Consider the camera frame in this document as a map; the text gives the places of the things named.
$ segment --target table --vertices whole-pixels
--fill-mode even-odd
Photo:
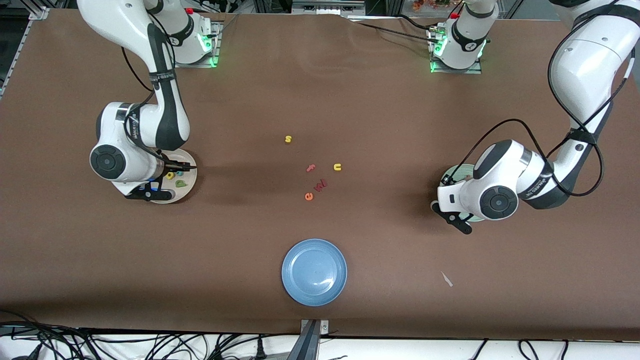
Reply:
[[[499,121],[525,120],[544,149],[562,139],[545,74],[565,33],[499,20],[482,75],[432,74],[420,40],[333,15],[241,15],[217,68],[177,71],[199,178],[186,201],[159,206],[124,199],[88,163],[101,109],[145,90],[116,45],[52,10],[0,102],[0,306],[79,327],[298,332],[327,318],[354,336],[638,340],[635,86],[615,100],[589,197],[522,204],[470,236],[429,209],[439,177]],[[516,125],[486,146],[505,138],[532,148]],[[577,190],[596,175],[594,157]],[[348,262],[327,306],[282,287],[286,252],[307,238]]]

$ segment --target power cord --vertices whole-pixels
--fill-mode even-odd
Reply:
[[[522,357],[524,357],[526,360],[532,360],[529,356],[525,355],[524,350],[522,350],[522,344],[527,344],[529,346],[529,349],[531,349],[531,352],[533,353],[533,357],[535,357],[536,360],[540,360],[538,358],[538,354],[536,353],[536,349],[533,348],[533,345],[531,345],[529,340],[520,340],[520,341],[518,341],[518,350],[522,354]]]
[[[264,347],[262,346],[262,335],[258,335],[258,349],[255,352],[255,360],[264,360],[267,358],[267,354],[264,353]]]
[[[38,356],[40,355],[41,348],[42,348],[42,344],[38,344],[28,356],[14,357],[11,360],[38,360]]]
[[[453,7],[453,9],[451,9],[451,12],[449,13],[449,15],[447,16],[447,19],[449,19],[451,17],[451,15],[453,14],[454,11],[456,11],[456,9],[462,5],[464,3],[464,1],[460,1],[459,3],[456,4],[456,6]],[[434,22],[431,25],[420,25],[417,22],[415,22],[412,18],[410,18],[409,16],[406,16],[405,14],[399,13],[396,15],[396,17],[400,17],[404,20],[407,20],[411,25],[415,26],[416,28],[422,29],[422,30],[428,30],[431,26],[436,26],[438,23]]]

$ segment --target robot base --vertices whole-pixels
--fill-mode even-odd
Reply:
[[[200,45],[205,51],[204,56],[194,63],[175,63],[175,67],[186,68],[211,68],[218,66],[218,58],[220,57],[220,45],[222,44],[222,29],[224,21],[212,21],[197,13],[190,15],[195,19],[196,24],[200,23],[200,30],[203,36]]]
[[[170,160],[186,162],[193,166],[196,165],[196,161],[193,159],[193,156],[182,149],[177,149],[176,151],[163,150],[163,154],[167,155]],[[171,200],[151,200],[151,202],[155,202],[156,204],[170,204],[181,200],[191,191],[191,189],[193,189],[197,177],[197,168],[184,172],[174,172],[173,177],[165,176],[162,179],[161,190],[173,192],[173,198]]]
[[[438,42],[429,43],[429,58],[431,60],[431,72],[447,72],[450,74],[482,74],[482,68],[480,66],[480,59],[476,59],[473,65],[467,69],[454,69],[448,67],[442,60],[436,56],[435,51],[437,47],[442,46],[445,23],[440,22],[434,28],[426,31],[428,38],[438,40]]]

